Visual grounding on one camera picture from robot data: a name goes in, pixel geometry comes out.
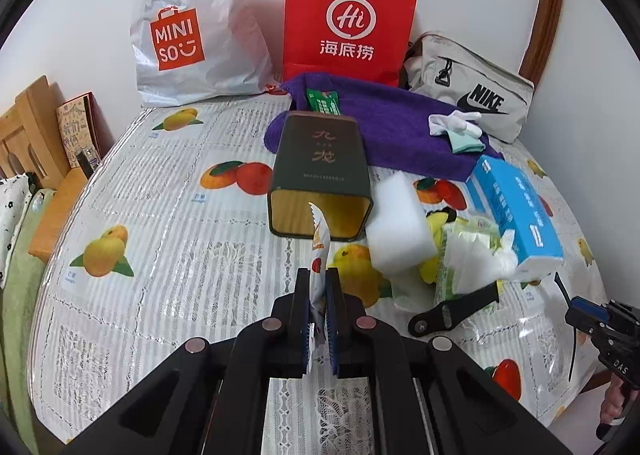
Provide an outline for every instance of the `white hi logo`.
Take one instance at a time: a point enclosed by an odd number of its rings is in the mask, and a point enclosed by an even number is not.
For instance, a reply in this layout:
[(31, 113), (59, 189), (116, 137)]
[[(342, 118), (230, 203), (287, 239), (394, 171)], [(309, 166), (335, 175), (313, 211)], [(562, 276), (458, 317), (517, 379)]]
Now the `white hi logo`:
[[(337, 17), (338, 27), (336, 27), (334, 23), (334, 11), (340, 4), (347, 3), (347, 2), (349, 2), (349, 5), (345, 8), (343, 15)], [(352, 9), (354, 8), (354, 5), (352, 2), (357, 2), (360, 5), (363, 5), (369, 11), (370, 21), (367, 27), (364, 27), (364, 11), (363, 10), (361, 10), (359, 7), (356, 7), (353, 13), (351, 12)], [(358, 29), (363, 28), (364, 30), (353, 35), (348, 34), (347, 32), (344, 32), (342, 29), (344, 28), (344, 24), (347, 21), (348, 21), (347, 27), (349, 29), (353, 28), (353, 23), (355, 22), (356, 28)], [(367, 0), (335, 0), (326, 10), (326, 23), (329, 26), (329, 29), (331, 29), (331, 31), (335, 35), (347, 40), (359, 40), (371, 34), (373, 29), (375, 28), (376, 11), (373, 9), (373, 6), (369, 2), (367, 2)]]

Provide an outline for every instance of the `blue and white package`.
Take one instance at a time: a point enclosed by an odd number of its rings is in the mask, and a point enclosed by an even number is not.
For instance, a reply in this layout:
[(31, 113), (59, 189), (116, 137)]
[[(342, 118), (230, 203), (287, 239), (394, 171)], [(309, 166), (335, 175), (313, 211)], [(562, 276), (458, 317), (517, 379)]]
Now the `blue and white package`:
[(493, 215), (500, 228), (513, 229), (518, 268), (508, 281), (542, 279), (564, 261), (556, 230), (538, 194), (518, 168), (482, 155), (466, 180), (476, 210)]

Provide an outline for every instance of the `human hand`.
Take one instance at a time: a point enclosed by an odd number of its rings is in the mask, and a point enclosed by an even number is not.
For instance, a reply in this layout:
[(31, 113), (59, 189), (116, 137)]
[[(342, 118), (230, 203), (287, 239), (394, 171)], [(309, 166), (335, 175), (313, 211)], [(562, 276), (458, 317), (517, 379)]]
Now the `human hand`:
[[(604, 393), (604, 401), (600, 406), (601, 423), (611, 424), (614, 419), (619, 418), (622, 414), (622, 409), (625, 404), (625, 396), (622, 395), (623, 383), (624, 381), (616, 374), (611, 374), (611, 383)], [(638, 391), (632, 391), (630, 401), (635, 401), (637, 396)]]

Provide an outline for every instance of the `brown book cover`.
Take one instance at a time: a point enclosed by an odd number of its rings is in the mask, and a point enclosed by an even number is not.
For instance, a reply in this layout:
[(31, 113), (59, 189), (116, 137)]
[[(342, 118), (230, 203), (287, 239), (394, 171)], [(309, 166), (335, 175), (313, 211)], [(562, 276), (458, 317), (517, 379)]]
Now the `brown book cover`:
[(309, 202), (322, 210), (332, 239), (361, 235), (373, 202), (354, 118), (306, 111), (287, 115), (268, 194), (271, 232), (312, 238)]
[(56, 109), (60, 137), (71, 168), (79, 166), (76, 154), (84, 148), (102, 157), (94, 126), (94, 95), (91, 92), (71, 99)]

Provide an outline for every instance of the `nike swoosh logo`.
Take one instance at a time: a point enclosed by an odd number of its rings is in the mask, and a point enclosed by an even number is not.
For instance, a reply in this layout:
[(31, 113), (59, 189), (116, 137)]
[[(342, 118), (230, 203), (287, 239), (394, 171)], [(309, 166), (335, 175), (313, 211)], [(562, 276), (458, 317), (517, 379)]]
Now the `nike swoosh logo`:
[(462, 96), (458, 99), (457, 107), (462, 110), (462, 112), (486, 112), (487, 114), (502, 114), (508, 115), (506, 112), (501, 112), (497, 108), (487, 108), (486, 106), (472, 106), (469, 104), (469, 92), (468, 94)]

